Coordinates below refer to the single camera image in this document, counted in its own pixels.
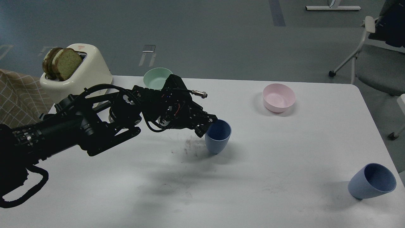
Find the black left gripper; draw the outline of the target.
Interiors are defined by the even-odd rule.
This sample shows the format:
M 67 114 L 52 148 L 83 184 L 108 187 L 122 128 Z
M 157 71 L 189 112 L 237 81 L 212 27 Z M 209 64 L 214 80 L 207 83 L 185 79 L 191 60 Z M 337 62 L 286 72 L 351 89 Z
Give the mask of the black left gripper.
M 153 132 L 169 129 L 190 129 L 199 137 L 218 118 L 209 115 L 193 101 L 181 77 L 171 74 L 161 90 L 139 88 L 139 104 L 146 125 Z

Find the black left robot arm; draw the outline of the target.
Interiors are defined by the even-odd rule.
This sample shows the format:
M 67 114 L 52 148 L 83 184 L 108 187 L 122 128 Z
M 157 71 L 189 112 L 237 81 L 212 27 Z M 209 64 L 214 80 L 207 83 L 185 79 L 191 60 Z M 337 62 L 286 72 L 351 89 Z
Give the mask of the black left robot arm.
M 49 179 L 36 165 L 78 145 L 92 157 L 136 137 L 144 120 L 153 132 L 191 129 L 204 136 L 218 119 L 192 100 L 205 92 L 189 90 L 181 77 L 171 74 L 162 89 L 112 84 L 84 88 L 55 104 L 56 113 L 38 123 L 17 128 L 1 125 L 1 207 L 21 205 Z

